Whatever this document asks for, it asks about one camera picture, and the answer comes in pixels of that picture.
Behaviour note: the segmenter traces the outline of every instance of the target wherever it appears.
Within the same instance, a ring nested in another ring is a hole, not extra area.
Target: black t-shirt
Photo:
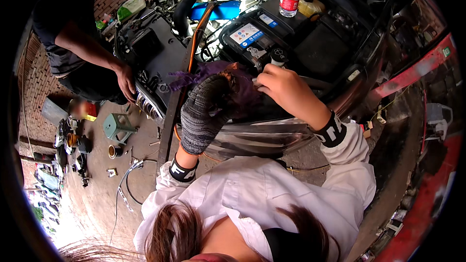
[[[33,10],[33,28],[45,46],[54,75],[66,75],[86,63],[68,49],[55,45],[55,38],[72,20],[82,32],[99,40],[94,19],[95,0],[39,0]]]

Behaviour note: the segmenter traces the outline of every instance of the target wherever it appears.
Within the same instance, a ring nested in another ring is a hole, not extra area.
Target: paint can
[[[123,155],[123,149],[121,149],[120,146],[110,145],[108,147],[108,156],[110,157],[110,159],[115,159],[116,157],[120,157],[121,155]]]

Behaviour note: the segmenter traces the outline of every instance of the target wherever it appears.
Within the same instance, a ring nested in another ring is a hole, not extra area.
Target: green plastic stool
[[[119,117],[123,116],[126,121],[126,125],[120,123]],[[136,133],[137,130],[131,126],[130,120],[128,119],[127,114],[109,114],[108,117],[103,122],[103,130],[105,135],[109,138],[118,142],[120,144],[126,145],[125,141],[132,133]],[[125,132],[125,136],[120,140],[118,139],[117,134],[120,132]]]

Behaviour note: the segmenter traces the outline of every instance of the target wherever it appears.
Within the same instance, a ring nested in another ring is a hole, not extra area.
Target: orange cable
[[[205,13],[205,14],[202,16],[202,18],[201,18],[201,20],[199,21],[198,26],[196,27],[196,30],[194,31],[194,34],[193,34],[193,36],[192,36],[192,46],[191,46],[191,55],[190,55],[190,59],[189,59],[188,73],[191,72],[192,63],[193,63],[193,61],[194,61],[194,54],[195,54],[195,51],[196,51],[196,49],[195,49],[195,46],[196,46],[196,37],[197,37],[197,33],[198,33],[198,28],[199,28],[199,26],[201,26],[201,25],[204,23],[204,20],[207,18],[207,14],[210,16],[210,10],[213,9],[214,7],[215,7],[215,6],[211,7],[211,8],[209,9],[209,11],[208,11],[207,13]],[[181,103],[182,103],[182,101],[183,101],[185,95],[186,95],[186,89],[183,90],[183,95],[182,95],[181,98],[180,98],[180,102],[179,102],[178,106],[181,106]],[[181,138],[179,137],[178,129],[177,129],[177,127],[176,127],[176,124],[173,126],[173,131],[175,132],[175,136],[176,136],[176,138],[178,139],[178,141],[180,141]]]
[[[202,152],[202,154],[203,154],[204,156],[206,156],[207,158],[211,159],[211,160],[214,160],[214,161],[216,161],[216,162],[221,162],[220,160],[214,159],[214,158],[212,158],[211,156],[207,155],[206,152]]]

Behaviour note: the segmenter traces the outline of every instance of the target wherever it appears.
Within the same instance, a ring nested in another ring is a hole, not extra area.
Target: dark pants
[[[59,78],[58,82],[86,100],[109,100],[119,105],[128,102],[118,85],[116,73],[89,62]]]

